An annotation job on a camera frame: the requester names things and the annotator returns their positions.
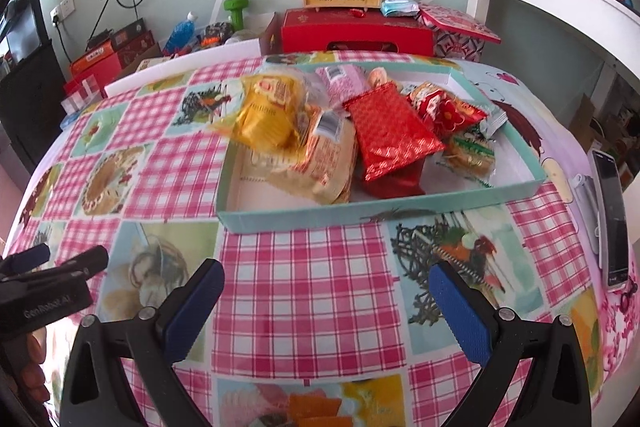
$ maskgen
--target white shelf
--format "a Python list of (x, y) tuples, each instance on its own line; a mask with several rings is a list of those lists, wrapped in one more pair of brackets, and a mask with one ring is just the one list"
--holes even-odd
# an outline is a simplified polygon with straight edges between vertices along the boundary
[[(640, 16), (617, 0), (521, 0), (557, 17), (602, 46), (625, 68), (618, 73), (640, 92)], [(490, 0), (469, 0), (466, 12), (486, 22)], [(594, 92), (604, 100), (607, 89)]]

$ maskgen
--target red box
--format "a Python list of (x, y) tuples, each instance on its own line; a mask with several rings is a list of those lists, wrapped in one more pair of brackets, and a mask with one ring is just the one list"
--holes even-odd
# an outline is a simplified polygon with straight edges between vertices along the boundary
[(109, 55), (113, 55), (113, 46), (111, 45), (111, 41), (105, 41), (100, 44), (100, 46), (96, 46), (91, 51), (86, 52), (82, 57), (78, 58), (78, 60), (74, 60), (69, 66), (69, 70), (73, 75), (82, 73)]
[(111, 84), (120, 71), (129, 66), (138, 55), (142, 55), (155, 43), (156, 41), (151, 31), (145, 32), (122, 49), (107, 55), (82, 73), (76, 74), (72, 80), (65, 84), (65, 92), (67, 94), (72, 93), (77, 85), (82, 83), (83, 79), (93, 75), (98, 87), (100, 87), (100, 91), (104, 95), (104, 86)]
[(282, 51), (391, 51), (433, 57), (433, 32), (411, 17), (385, 17), (369, 10), (364, 17), (341, 8), (287, 10)]

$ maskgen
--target red snack bag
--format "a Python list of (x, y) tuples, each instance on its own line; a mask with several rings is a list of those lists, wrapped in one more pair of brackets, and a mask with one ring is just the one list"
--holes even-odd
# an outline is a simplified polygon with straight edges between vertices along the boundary
[(407, 100), (418, 112), (425, 125), (440, 139), (463, 131), (487, 117), (484, 111), (429, 82), (416, 87), (409, 93)]
[(396, 169), (382, 178), (371, 182), (364, 182), (362, 188), (368, 194), (388, 200), (390, 198), (407, 198), (409, 196), (423, 196), (420, 188), (420, 178), (424, 168), (424, 158), (410, 163), (406, 167)]
[(356, 96), (344, 108), (356, 127), (367, 182), (444, 149), (394, 84)]

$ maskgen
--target smartphone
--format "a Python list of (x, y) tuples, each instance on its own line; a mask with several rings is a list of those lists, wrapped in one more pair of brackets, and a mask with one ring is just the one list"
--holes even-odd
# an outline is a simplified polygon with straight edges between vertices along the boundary
[(598, 202), (598, 244), (602, 284), (606, 291), (623, 287), (629, 276), (629, 239), (626, 233), (625, 203), (615, 160), (591, 150), (589, 162), (594, 174)]

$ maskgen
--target snack package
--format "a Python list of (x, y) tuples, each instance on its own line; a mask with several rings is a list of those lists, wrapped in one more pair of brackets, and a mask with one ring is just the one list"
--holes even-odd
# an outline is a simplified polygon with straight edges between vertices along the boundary
[(409, 163), (406, 167), (396, 169), (382, 178), (370, 182), (364, 182), (362, 188), (371, 196), (388, 200), (390, 198), (408, 198), (410, 196), (423, 196), (424, 190), (420, 188), (420, 178), (424, 168), (424, 158)]
[(416, 87), (409, 93), (407, 100), (427, 128), (431, 129), (433, 120), (433, 132), (440, 139), (465, 130), (487, 117), (483, 110), (463, 102), (449, 91), (429, 82)]
[(303, 159), (291, 166), (274, 168), (266, 180), (274, 187), (320, 204), (346, 203), (358, 152), (353, 124), (332, 110), (309, 107), (308, 113), (309, 133)]
[(324, 81), (317, 73), (306, 73), (306, 71), (301, 71), (293, 66), (268, 63), (260, 66), (260, 68), (255, 70), (255, 73), (280, 74), (282, 76), (296, 78), (305, 86), (305, 103), (317, 105), (318, 107), (329, 107), (329, 92), (326, 89)]
[(394, 84), (352, 98), (344, 107), (356, 128), (367, 182), (444, 149)]
[(271, 73), (244, 76), (241, 82), (240, 110), (215, 122), (214, 128), (256, 152), (296, 155), (304, 134), (304, 84)]
[(494, 148), (478, 127), (449, 138), (443, 158), (454, 171), (484, 183), (495, 170)]
[(482, 136), (487, 139), (491, 138), (500, 127), (509, 121), (505, 111), (495, 105), (495, 103), (479, 104), (478, 109), (481, 109), (487, 114), (486, 119), (478, 124)]
[(316, 73), (326, 86), (329, 103), (333, 108), (342, 107), (344, 102), (369, 90), (364, 71), (352, 64), (318, 68)]
[(367, 84), (369, 84), (371, 89), (384, 86), (389, 82), (396, 86), (398, 92), (402, 91), (402, 84), (399, 84), (392, 78), (389, 78), (388, 74), (386, 74), (385, 68), (374, 68), (369, 72), (369, 76), (367, 77)]

